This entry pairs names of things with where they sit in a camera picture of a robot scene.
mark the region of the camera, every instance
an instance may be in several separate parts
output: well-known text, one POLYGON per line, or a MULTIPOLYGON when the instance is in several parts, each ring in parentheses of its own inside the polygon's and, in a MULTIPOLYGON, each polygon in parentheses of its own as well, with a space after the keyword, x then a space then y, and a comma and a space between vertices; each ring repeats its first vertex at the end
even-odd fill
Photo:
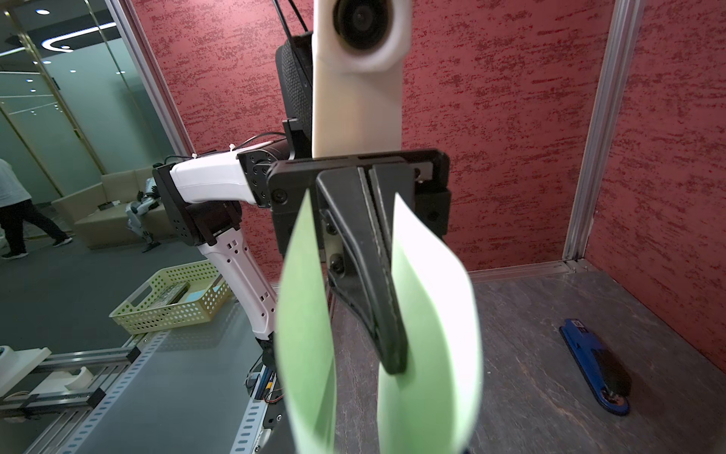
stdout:
POLYGON ((354 49, 376 47, 389 29, 386 0, 338 0, 333 9, 335 31, 354 49))

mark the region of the aluminum frame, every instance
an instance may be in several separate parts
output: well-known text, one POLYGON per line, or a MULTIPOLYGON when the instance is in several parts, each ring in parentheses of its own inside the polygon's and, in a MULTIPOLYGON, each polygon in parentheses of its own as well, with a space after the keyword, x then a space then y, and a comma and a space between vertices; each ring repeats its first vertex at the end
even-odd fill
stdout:
POLYGON ((149 94, 157 116, 169 138, 175 155, 191 156, 194 145, 189 138, 182 116, 176 109, 176 104, 166 84, 161 68, 154 57, 149 41, 146 39, 143 27, 129 0, 105 0, 116 22, 116 28, 121 34, 126 48, 129 50, 131 60, 134 62, 144 88, 149 94))
POLYGON ((572 205, 563 260, 582 259, 628 79, 645 0, 616 0, 572 205))

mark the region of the green paper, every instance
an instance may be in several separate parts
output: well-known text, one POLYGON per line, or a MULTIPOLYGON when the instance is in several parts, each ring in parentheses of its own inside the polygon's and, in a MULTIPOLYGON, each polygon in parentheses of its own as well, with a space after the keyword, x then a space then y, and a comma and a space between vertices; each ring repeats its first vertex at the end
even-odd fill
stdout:
POLYGON ((405 372, 378 372, 382 454, 459 454, 481 402, 481 334, 459 259, 396 195, 391 274, 409 342, 405 372))
POLYGON ((297 453, 332 453, 335 354, 309 192, 287 246, 276 310, 275 354, 297 453))

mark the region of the yellow plastic basket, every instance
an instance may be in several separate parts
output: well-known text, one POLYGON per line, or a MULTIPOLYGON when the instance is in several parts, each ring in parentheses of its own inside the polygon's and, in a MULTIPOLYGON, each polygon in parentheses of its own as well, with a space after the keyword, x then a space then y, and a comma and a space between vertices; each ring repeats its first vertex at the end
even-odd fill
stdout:
POLYGON ((219 271, 208 260, 162 268, 109 314, 130 334, 168 330, 212 320, 232 292, 219 271), (188 282, 189 289, 178 303, 151 307, 159 295, 174 283, 188 282), (199 299, 186 301, 191 293, 203 291, 199 299))

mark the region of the blue stapler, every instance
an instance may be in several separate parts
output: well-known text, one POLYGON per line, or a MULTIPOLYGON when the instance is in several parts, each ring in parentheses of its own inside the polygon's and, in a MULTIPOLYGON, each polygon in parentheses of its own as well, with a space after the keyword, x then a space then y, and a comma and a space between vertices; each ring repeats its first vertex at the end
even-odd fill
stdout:
POLYGON ((600 405, 618 416, 628 414, 632 381, 615 355, 576 318, 565 319, 560 333, 600 405))

